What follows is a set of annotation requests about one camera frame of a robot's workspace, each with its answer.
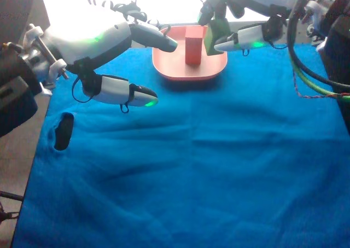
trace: tiled floor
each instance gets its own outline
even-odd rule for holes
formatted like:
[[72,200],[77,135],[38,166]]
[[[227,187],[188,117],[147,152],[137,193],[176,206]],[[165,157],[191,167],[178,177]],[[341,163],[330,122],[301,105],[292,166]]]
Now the tiled floor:
[[[0,138],[0,191],[23,195],[35,155],[49,97],[38,95],[37,113],[26,123]],[[19,211],[21,203],[0,198],[6,212]],[[0,225],[0,248],[10,247],[17,220]]]

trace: wooden block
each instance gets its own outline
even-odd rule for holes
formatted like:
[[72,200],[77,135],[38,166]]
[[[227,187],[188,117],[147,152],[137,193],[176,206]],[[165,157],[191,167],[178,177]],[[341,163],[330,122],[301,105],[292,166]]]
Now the wooden block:
[[202,60],[202,42],[204,28],[188,26],[185,34],[185,61],[188,65],[200,65]]

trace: red block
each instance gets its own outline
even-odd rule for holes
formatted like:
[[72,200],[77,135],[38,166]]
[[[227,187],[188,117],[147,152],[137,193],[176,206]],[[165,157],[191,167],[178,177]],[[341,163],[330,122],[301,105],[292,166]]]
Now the red block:
[[186,44],[186,64],[200,65],[202,60],[202,43],[203,43],[204,27],[188,26],[186,28],[185,44]]

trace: green light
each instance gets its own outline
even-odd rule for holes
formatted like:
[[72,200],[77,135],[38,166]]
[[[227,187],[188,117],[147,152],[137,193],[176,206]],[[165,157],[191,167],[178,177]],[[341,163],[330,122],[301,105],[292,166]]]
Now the green light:
[[154,105],[157,105],[158,104],[158,100],[154,100],[154,101],[151,101],[149,102],[148,104],[144,105],[145,107],[151,107],[151,106],[154,106]]
[[262,42],[255,42],[252,44],[252,47],[254,48],[260,48],[260,47],[264,47],[266,44],[262,43]]

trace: green block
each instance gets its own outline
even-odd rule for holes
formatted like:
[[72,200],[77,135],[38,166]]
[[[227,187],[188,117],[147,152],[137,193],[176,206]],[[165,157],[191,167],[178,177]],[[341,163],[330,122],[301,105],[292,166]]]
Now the green block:
[[204,38],[204,46],[207,55],[220,55],[223,52],[214,49],[215,42],[223,37],[231,34],[230,25],[227,19],[214,19],[208,24],[206,36]]

